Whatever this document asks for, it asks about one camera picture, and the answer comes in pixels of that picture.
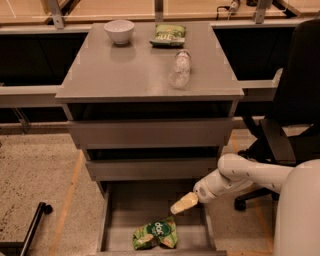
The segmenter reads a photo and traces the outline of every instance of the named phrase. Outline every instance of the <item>plastic bottle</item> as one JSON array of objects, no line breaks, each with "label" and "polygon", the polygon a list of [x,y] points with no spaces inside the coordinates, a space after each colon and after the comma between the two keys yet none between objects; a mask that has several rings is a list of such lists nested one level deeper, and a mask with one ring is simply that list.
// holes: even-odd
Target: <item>plastic bottle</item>
[{"label": "plastic bottle", "polygon": [[177,89],[185,88],[190,78],[191,56],[188,50],[183,49],[177,52],[169,81],[172,87]]}]

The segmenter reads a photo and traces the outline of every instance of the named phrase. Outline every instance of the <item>chip bag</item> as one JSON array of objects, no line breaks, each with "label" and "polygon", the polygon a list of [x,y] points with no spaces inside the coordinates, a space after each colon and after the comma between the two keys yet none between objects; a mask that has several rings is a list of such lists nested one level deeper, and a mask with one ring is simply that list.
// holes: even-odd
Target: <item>chip bag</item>
[{"label": "chip bag", "polygon": [[135,250],[150,249],[161,244],[173,249],[177,241],[178,236],[173,216],[141,226],[133,233]]},{"label": "chip bag", "polygon": [[150,40],[153,46],[183,46],[185,42],[186,27],[181,25],[158,24],[156,36]]}]

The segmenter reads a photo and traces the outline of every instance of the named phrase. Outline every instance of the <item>wrapper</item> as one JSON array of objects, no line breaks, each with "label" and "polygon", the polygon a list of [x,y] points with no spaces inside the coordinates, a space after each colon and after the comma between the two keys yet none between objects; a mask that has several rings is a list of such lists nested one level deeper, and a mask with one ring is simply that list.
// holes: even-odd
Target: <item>wrapper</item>
[{"label": "wrapper", "polygon": [[156,25],[155,38],[150,40],[153,46],[181,47],[185,42],[186,27],[181,25]]},{"label": "wrapper", "polygon": [[158,245],[175,248],[178,241],[176,224],[173,216],[139,227],[133,233],[135,250],[150,249]]}]

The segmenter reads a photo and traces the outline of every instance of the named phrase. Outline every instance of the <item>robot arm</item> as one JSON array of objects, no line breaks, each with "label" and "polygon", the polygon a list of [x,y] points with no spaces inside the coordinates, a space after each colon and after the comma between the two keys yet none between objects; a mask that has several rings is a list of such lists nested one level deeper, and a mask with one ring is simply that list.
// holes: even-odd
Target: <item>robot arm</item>
[{"label": "robot arm", "polygon": [[219,195],[252,182],[281,192],[274,238],[274,256],[319,255],[320,159],[295,168],[248,161],[226,154],[218,169],[197,182],[193,191],[171,207],[173,214],[208,203]]},{"label": "robot arm", "polygon": [[292,167],[262,164],[248,161],[236,154],[225,154],[218,161],[218,168],[198,181],[190,192],[171,207],[177,214],[195,206],[198,202],[209,203],[216,197],[243,190],[253,183],[280,193]]}]

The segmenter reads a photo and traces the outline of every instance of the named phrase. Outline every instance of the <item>open drawer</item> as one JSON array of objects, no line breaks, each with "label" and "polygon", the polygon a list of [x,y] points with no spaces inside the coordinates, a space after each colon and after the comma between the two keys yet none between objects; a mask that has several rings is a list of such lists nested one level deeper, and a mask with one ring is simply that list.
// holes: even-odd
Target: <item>open drawer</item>
[{"label": "open drawer", "polygon": [[176,215],[178,242],[175,249],[157,246],[135,251],[134,231],[170,215],[170,207],[193,188],[192,180],[108,182],[97,255],[227,255],[216,251],[211,221],[199,205]]}]

